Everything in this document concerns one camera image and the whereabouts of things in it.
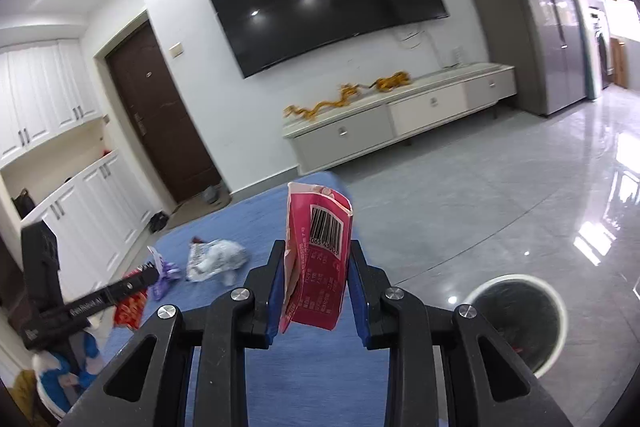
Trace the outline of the left blue white gloved hand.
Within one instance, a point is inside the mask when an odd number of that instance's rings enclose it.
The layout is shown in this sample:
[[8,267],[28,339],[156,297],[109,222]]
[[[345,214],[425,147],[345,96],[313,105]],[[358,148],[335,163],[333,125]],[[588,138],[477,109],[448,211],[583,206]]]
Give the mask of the left blue white gloved hand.
[[106,312],[97,319],[46,327],[35,340],[32,368],[39,401],[60,421],[104,369],[102,348],[111,330]]

